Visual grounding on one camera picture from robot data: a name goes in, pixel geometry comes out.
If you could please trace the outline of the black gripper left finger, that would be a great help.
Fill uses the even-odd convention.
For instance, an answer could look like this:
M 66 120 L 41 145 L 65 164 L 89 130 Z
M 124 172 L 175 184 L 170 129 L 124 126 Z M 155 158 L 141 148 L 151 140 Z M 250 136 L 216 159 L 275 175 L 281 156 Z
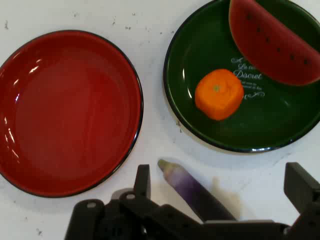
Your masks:
M 99 199 L 77 203 L 66 240 L 199 240 L 203 227 L 171 205 L 151 199 L 150 166 L 137 168 L 132 189 L 104 204 Z

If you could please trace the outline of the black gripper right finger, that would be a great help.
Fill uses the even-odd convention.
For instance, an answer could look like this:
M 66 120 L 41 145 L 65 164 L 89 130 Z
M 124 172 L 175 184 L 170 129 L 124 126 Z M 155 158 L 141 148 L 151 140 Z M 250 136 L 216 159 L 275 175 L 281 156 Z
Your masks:
M 285 165 L 284 193 L 298 211 L 295 222 L 284 232 L 285 240 L 320 238 L 320 183 L 299 163 Z

